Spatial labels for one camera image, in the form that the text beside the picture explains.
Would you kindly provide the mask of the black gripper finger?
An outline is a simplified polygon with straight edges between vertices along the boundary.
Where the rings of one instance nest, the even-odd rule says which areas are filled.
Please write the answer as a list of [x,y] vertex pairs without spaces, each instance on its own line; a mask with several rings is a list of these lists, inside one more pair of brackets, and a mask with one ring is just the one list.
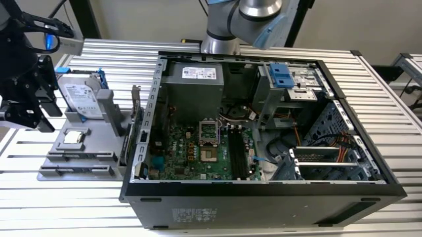
[[32,111],[21,104],[1,101],[0,103],[0,125],[16,129],[36,129],[43,133],[55,132],[55,127],[40,113]]
[[55,91],[59,89],[59,86],[56,81],[52,59],[48,55],[41,55],[37,58],[36,82],[39,84],[36,97],[40,101],[41,107],[44,108],[51,117],[60,117],[63,113],[56,104],[55,96]]

